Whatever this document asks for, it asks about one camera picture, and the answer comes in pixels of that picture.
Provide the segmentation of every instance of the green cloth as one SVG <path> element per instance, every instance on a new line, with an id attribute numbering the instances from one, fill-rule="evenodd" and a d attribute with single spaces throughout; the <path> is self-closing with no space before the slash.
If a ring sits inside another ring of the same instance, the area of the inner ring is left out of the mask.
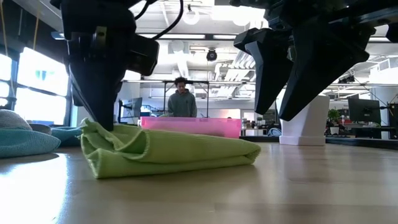
<path id="1" fill-rule="evenodd" d="M 252 164 L 260 146 L 240 139 L 83 121 L 81 147 L 96 178 L 182 172 Z"/>

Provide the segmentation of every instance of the wooden table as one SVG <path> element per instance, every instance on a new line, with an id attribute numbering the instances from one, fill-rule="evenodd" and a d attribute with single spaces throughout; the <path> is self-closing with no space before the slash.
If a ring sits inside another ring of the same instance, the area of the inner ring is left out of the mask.
<path id="1" fill-rule="evenodd" d="M 397 223 L 398 152 L 260 143 L 254 166 L 96 180 L 80 149 L 0 160 L 0 223 Z"/>

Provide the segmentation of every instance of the man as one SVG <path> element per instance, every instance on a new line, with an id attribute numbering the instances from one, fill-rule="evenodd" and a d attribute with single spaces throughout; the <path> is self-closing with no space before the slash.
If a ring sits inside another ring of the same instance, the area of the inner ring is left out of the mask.
<path id="1" fill-rule="evenodd" d="M 176 78 L 174 84 L 177 90 L 170 96 L 169 102 L 167 103 L 169 107 L 168 116 L 196 118 L 197 103 L 195 101 L 195 96 L 185 88 L 187 79 L 183 77 Z"/>

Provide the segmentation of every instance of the gray hoodie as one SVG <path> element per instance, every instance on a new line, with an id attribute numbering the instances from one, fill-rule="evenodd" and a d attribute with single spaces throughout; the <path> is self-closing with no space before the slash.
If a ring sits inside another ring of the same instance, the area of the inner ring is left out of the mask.
<path id="1" fill-rule="evenodd" d="M 174 117 L 197 117 L 197 103 L 193 94 L 185 89 L 185 93 L 180 94 L 178 90 L 170 96 L 168 106 L 169 116 Z"/>

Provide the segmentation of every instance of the pink bin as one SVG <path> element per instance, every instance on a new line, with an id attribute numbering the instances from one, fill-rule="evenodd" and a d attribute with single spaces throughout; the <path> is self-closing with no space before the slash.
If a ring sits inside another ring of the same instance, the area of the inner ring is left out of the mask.
<path id="1" fill-rule="evenodd" d="M 239 138 L 241 134 L 240 119 L 141 117 L 141 125 L 144 129 L 206 134 L 225 138 Z"/>

